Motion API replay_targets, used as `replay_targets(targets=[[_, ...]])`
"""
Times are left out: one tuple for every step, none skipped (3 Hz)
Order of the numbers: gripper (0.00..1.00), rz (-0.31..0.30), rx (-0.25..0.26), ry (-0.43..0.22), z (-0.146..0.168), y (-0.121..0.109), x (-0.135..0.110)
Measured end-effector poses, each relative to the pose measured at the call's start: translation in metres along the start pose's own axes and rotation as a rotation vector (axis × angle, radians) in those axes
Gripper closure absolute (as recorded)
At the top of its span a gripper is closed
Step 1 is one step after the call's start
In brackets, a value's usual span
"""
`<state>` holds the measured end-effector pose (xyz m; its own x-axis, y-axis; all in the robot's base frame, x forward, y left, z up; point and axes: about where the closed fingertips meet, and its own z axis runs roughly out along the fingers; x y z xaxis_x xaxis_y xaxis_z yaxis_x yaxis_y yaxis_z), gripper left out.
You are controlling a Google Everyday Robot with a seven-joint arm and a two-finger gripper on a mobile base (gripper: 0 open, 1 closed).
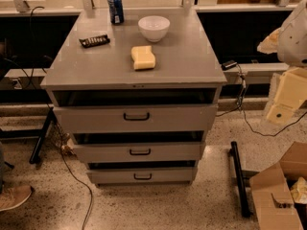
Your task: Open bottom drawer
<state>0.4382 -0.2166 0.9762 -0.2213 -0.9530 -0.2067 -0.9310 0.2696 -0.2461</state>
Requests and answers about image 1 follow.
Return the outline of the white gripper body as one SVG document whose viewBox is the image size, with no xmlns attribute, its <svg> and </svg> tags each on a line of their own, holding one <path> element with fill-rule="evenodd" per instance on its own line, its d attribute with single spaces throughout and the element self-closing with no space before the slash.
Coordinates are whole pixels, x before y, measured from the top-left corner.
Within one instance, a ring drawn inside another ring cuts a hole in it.
<svg viewBox="0 0 307 230">
<path fill-rule="evenodd" d="M 307 100 L 307 70 L 291 68 L 279 77 L 279 84 L 273 96 L 267 120 L 286 124 Z"/>
</svg>

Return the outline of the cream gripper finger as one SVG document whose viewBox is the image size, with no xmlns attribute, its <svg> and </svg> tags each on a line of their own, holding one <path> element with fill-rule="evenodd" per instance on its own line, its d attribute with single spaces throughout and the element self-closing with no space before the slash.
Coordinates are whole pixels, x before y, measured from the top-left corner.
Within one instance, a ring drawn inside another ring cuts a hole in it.
<svg viewBox="0 0 307 230">
<path fill-rule="evenodd" d="M 264 54 L 272 54 L 277 52 L 278 38 L 280 29 L 271 32 L 263 41 L 257 46 L 257 51 Z"/>
</svg>

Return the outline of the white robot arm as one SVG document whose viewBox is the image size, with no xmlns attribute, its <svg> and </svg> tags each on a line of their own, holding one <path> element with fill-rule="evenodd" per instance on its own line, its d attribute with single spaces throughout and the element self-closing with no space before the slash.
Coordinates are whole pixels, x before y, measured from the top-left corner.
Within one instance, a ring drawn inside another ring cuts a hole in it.
<svg viewBox="0 0 307 230">
<path fill-rule="evenodd" d="M 266 119 L 283 125 L 307 100 L 307 0 L 302 0 L 280 28 L 257 46 L 264 54 L 277 53 L 289 68 L 271 81 Z"/>
</svg>

